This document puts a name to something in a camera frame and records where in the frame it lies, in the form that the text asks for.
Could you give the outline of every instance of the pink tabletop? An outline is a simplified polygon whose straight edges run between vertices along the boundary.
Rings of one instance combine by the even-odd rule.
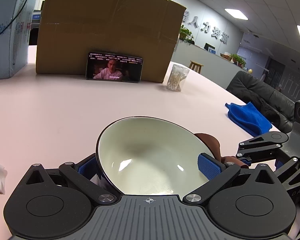
[[[0,240],[11,236],[3,207],[28,168],[79,162],[95,152],[98,135],[117,119],[152,116],[208,133],[219,140],[223,156],[235,155],[238,143],[251,138],[227,117],[225,103],[244,103],[204,76],[190,70],[182,92],[166,90],[174,62],[163,84],[134,84],[36,75],[35,57],[36,46],[30,46],[29,64],[0,80],[0,164],[8,171],[0,194]],[[274,161],[268,164],[274,169]]]

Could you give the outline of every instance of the light blue box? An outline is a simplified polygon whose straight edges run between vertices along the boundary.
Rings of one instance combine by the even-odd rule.
[[[0,0],[0,32],[11,22],[25,0]],[[28,61],[28,46],[35,0],[28,0],[25,7],[0,35],[0,79],[12,77]]]

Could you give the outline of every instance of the man on screen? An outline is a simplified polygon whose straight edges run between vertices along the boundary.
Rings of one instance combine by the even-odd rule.
[[[117,60],[110,59],[107,67],[100,71],[99,74],[95,75],[93,79],[108,79],[108,80],[122,80],[122,73],[116,69]]]

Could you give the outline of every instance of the brown leather strap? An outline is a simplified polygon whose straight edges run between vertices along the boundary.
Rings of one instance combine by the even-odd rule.
[[[195,136],[197,136],[212,152],[214,158],[221,162],[234,162],[235,164],[238,164],[243,169],[248,169],[248,165],[243,163],[242,161],[238,160],[235,156],[226,156],[221,157],[220,153],[220,143],[219,141],[213,137],[212,135],[206,134],[206,133],[195,133]]]

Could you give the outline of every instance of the black cable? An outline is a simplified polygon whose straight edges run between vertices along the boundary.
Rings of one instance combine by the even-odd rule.
[[[4,31],[6,29],[8,29],[10,27],[10,25],[14,22],[15,19],[17,19],[17,17],[19,16],[19,14],[22,12],[23,8],[25,7],[26,3],[27,3],[28,0],[25,0],[23,6],[21,7],[20,11],[17,13],[17,15],[11,20],[11,22],[0,32],[0,35],[2,33],[4,33]]]

